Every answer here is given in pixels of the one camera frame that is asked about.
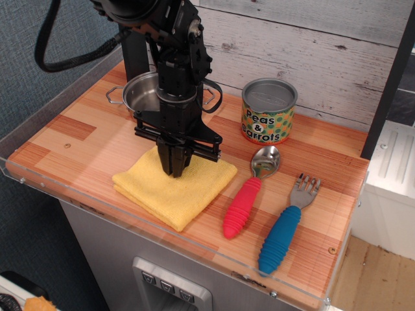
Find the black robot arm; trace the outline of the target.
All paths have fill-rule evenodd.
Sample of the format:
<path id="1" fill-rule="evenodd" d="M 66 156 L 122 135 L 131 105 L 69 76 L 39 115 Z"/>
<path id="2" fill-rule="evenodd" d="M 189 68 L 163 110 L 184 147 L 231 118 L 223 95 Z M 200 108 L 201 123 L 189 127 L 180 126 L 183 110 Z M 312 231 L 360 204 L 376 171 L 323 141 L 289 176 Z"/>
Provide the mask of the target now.
<path id="1" fill-rule="evenodd" d="M 175 178 L 192 156 L 218 161 L 222 137 L 202 121 L 221 105 L 206 109 L 205 86 L 212 59 L 204 45 L 201 18 L 190 1 L 94 1 L 94 9 L 110 21 L 145 36 L 156 66 L 158 106 L 134 112 L 136 135 L 153 140 L 163 171 Z"/>

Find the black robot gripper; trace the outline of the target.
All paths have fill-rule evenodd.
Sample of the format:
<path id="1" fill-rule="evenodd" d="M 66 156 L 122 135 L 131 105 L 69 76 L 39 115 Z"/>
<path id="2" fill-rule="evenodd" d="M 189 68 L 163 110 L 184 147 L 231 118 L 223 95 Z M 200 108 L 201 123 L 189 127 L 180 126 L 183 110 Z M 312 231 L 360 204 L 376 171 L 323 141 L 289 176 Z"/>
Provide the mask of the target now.
<path id="1" fill-rule="evenodd" d="M 168 176 L 181 177 L 192 156 L 210 161 L 220 159 L 222 137 L 207 127 L 202 114 L 203 111 L 186 121 L 162 122 L 156 118 L 157 113 L 134 112 L 136 134 L 156 141 L 162 169 Z"/>

